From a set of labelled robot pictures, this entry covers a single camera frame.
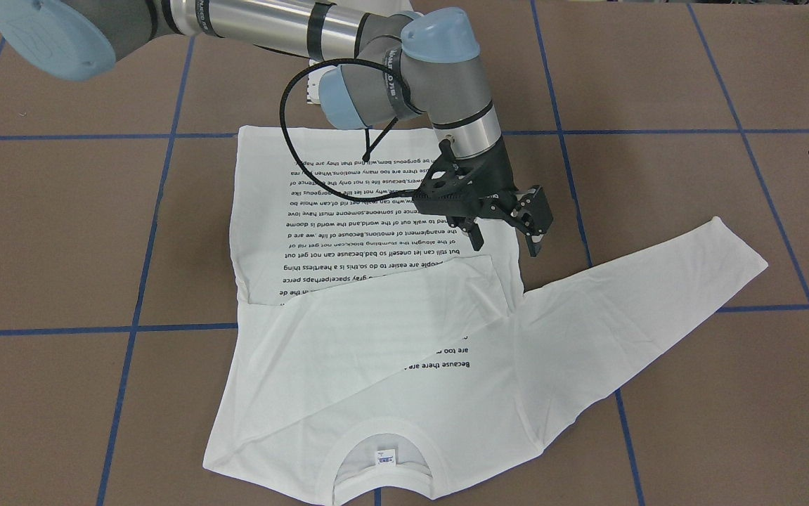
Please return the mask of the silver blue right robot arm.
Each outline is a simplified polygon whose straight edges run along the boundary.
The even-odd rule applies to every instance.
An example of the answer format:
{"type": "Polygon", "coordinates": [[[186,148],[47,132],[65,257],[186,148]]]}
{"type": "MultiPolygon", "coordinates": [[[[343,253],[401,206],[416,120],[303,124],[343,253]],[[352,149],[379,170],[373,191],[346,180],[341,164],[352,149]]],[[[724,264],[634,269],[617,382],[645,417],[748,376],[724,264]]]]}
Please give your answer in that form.
{"type": "Polygon", "coordinates": [[[537,256],[552,226],[539,185],[514,182],[503,130],[467,13],[447,7],[381,14],[332,1],[0,1],[0,34],[32,66],[82,82],[168,34],[227,39],[305,60],[283,89],[279,126],[298,169],[350,202],[407,199],[484,246],[478,222],[507,222],[537,256]],[[439,156],[414,189],[356,196],[327,185],[299,157],[286,121],[297,84],[319,70],[318,99],[336,129],[385,134],[424,116],[439,156]]]}

